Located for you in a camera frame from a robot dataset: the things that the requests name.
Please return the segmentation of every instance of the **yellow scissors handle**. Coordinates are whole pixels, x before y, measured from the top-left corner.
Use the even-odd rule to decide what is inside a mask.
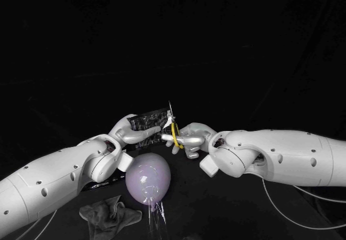
[[[179,141],[178,141],[178,138],[176,138],[176,130],[175,130],[175,126],[176,126],[176,130],[178,130],[178,136],[181,136],[179,125],[175,124],[175,122],[173,122],[173,123],[172,123],[172,136],[173,136],[173,140],[175,140],[175,145],[176,145],[181,149],[183,149],[185,146],[183,146],[182,144],[179,145]]]

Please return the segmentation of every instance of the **cable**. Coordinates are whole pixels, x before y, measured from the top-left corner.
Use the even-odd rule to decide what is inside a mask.
[[[55,212],[54,212],[54,215],[52,215],[52,217],[51,217],[51,220],[49,220],[49,222],[48,222],[46,226],[45,226],[45,228],[44,228],[42,232],[39,233],[38,237],[35,238],[35,240],[38,240],[38,238],[41,237],[41,235],[42,235],[44,231],[46,230],[46,228],[48,228],[48,226],[49,226],[49,223],[51,223],[51,221],[52,221],[52,219],[54,219],[54,217],[55,217],[57,211],[58,211],[58,210],[55,210]]]
[[[33,227],[36,226],[36,224],[39,223],[39,221],[42,220],[42,218],[35,222],[35,224],[31,226],[31,228],[25,231],[25,233],[18,237],[16,240],[20,240],[20,238],[28,234],[28,232],[33,229]]]
[[[322,199],[322,200],[326,200],[326,201],[330,201],[330,202],[335,202],[335,203],[341,203],[341,204],[346,204],[346,201],[345,200],[336,200],[336,199],[329,199],[329,198],[325,198],[322,196],[317,196],[315,195],[313,193],[310,193],[309,191],[306,191],[305,189],[302,189],[300,187],[294,186],[300,191],[303,191],[306,194],[312,195],[313,197]]]
[[[257,176],[261,178],[264,190],[266,190],[266,193],[267,193],[267,196],[268,196],[268,200],[270,200],[270,202],[271,202],[276,210],[280,212],[280,214],[284,216],[284,218],[286,218],[289,221],[292,221],[296,225],[299,225],[300,227],[303,227],[303,228],[306,228],[306,229],[313,229],[313,230],[333,230],[333,229],[339,229],[339,228],[346,227],[346,224],[339,225],[339,226],[332,226],[332,227],[310,227],[310,226],[305,226],[305,225],[302,225],[300,223],[297,223],[296,221],[293,221],[293,220],[281,213],[280,209],[277,208],[277,206],[276,206],[276,204],[274,204],[274,202],[273,202],[273,199],[271,199],[270,193],[268,193],[268,191],[267,191],[267,187],[266,187],[266,179],[264,179],[264,177],[263,177],[260,174],[257,174],[255,172],[247,172],[245,174],[254,174],[254,175],[257,175]]]

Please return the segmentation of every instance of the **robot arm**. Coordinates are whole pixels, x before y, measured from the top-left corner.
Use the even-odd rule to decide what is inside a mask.
[[[235,178],[255,174],[289,185],[346,187],[345,141],[296,130],[215,133],[201,123],[196,131],[195,124],[182,129],[176,139],[185,144],[189,158],[195,158],[196,146],[208,146],[209,155],[199,166],[211,177],[221,169]],[[172,142],[170,135],[162,138]]]
[[[157,133],[160,127],[132,130],[126,116],[108,134],[98,135],[28,163],[0,181],[0,239],[61,208],[90,182],[103,182],[133,158],[123,151]]]

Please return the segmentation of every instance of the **balloon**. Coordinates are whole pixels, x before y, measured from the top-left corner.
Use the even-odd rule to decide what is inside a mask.
[[[165,158],[156,153],[137,156],[126,172],[126,187],[133,198],[152,206],[152,211],[166,195],[170,181],[172,172]]]

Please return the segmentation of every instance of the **gray cloth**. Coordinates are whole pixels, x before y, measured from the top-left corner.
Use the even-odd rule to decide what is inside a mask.
[[[143,219],[143,212],[126,208],[116,196],[80,209],[80,215],[88,221],[90,240],[111,240],[120,230]]]

